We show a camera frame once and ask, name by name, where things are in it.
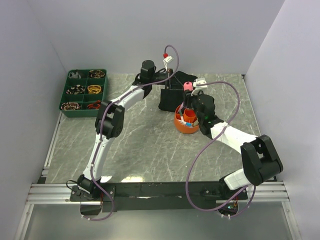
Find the pink cap clear tube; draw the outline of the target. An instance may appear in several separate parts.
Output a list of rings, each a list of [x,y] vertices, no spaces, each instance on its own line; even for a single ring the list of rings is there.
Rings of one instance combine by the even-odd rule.
[[[191,92],[193,91],[193,83],[190,81],[187,81],[183,84],[183,92],[190,92],[190,96],[191,96]],[[191,99],[189,100],[189,107],[185,107],[186,109],[190,109],[191,108]]]

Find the orange round pen holder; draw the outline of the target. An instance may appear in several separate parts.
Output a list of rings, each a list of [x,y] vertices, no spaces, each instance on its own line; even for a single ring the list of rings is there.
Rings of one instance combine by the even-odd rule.
[[[183,134],[194,134],[200,129],[195,112],[181,105],[174,112],[173,123],[176,129]]]

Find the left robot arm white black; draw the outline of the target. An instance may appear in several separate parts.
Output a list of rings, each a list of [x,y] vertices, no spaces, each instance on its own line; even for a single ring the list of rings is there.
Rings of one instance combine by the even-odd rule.
[[[101,194],[102,168],[112,143],[123,130],[126,110],[145,99],[153,85],[164,84],[174,75],[173,69],[166,67],[156,71],[154,62],[145,60],[128,90],[113,100],[101,102],[95,120],[93,150],[87,166],[77,179],[77,186],[88,201],[96,200]]]

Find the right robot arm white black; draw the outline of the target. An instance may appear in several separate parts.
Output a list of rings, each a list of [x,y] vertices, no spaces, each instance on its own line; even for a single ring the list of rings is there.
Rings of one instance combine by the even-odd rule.
[[[256,136],[229,125],[215,113],[215,100],[202,90],[192,93],[186,90],[183,105],[192,109],[198,121],[199,130],[209,139],[217,140],[241,155],[242,168],[220,179],[220,196],[231,199],[237,189],[254,185],[258,186],[280,174],[283,164],[277,150],[267,135]]]

